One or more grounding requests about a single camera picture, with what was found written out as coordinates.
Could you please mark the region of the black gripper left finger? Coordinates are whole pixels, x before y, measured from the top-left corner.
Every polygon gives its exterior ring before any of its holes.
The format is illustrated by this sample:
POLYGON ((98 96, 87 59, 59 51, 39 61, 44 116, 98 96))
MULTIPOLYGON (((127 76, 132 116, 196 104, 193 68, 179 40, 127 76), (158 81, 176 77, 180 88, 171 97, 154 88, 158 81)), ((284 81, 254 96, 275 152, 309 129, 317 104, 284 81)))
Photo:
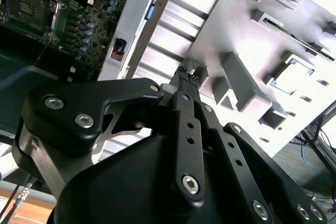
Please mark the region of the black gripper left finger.
POLYGON ((168 88, 147 78, 40 86, 26 98, 16 136, 20 167, 58 199, 82 171, 151 136, 201 140, 189 73, 168 88))

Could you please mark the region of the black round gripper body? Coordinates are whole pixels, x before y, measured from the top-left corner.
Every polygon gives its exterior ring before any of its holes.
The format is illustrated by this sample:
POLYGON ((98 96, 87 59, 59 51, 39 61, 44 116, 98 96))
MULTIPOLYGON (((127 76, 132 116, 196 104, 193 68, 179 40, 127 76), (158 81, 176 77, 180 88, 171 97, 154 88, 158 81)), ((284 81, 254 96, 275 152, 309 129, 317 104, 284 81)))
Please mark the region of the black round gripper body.
POLYGON ((252 223, 233 169, 200 140, 151 136, 76 175, 54 223, 252 223))

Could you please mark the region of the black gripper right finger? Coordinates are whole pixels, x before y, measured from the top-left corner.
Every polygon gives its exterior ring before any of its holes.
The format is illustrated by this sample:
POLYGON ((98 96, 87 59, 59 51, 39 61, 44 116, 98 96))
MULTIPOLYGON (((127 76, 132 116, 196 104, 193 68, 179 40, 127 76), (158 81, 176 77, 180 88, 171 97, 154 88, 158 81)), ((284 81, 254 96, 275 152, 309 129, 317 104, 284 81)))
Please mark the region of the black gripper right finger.
POLYGON ((188 75, 207 150, 207 223, 327 223, 320 207, 236 123, 221 125, 188 75))

